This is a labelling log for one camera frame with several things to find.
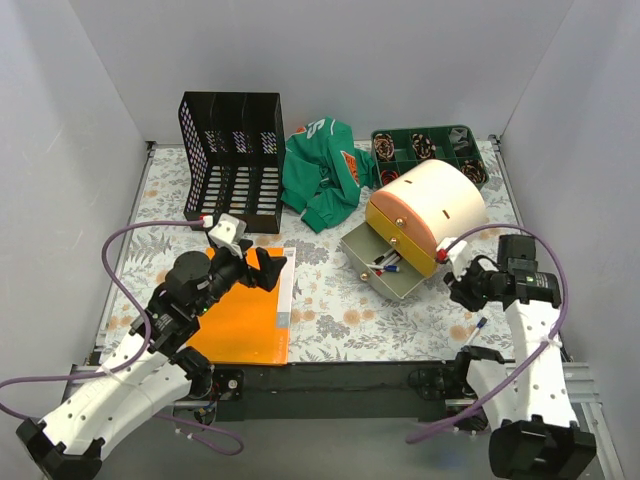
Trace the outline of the white drawer organizer box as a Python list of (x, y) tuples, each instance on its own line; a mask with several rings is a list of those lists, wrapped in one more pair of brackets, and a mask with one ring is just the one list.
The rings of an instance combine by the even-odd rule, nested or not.
[[(444, 238), (456, 239), (487, 220), (477, 187), (444, 161), (427, 160), (370, 196), (365, 221), (342, 237), (341, 247), (365, 284), (400, 301), (436, 272)], [(367, 264), (390, 250), (400, 255), (400, 270), (377, 276)]]

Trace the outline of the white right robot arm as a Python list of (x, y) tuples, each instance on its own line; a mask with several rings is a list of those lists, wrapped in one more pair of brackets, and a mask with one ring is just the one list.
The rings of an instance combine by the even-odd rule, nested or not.
[(452, 301), (477, 312), (502, 305), (510, 328), (514, 368), (485, 347), (465, 346), (456, 357), (454, 389), (478, 397), (491, 429), (489, 463), (503, 479), (577, 479), (596, 456), (593, 434), (581, 430), (569, 400), (557, 325), (565, 317), (561, 286), (541, 272), (536, 241), (502, 235), (495, 266), (482, 267), (463, 240), (444, 239), (438, 259)]

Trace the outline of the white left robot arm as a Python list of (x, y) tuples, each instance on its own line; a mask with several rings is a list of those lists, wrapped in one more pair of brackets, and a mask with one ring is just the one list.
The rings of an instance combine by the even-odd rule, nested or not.
[(240, 283), (272, 291), (287, 263), (241, 240), (212, 256), (181, 254), (111, 356), (40, 420), (27, 419), (16, 435), (48, 479), (93, 479), (110, 451), (176, 400), (200, 400), (213, 391), (211, 362), (188, 340), (200, 318)]

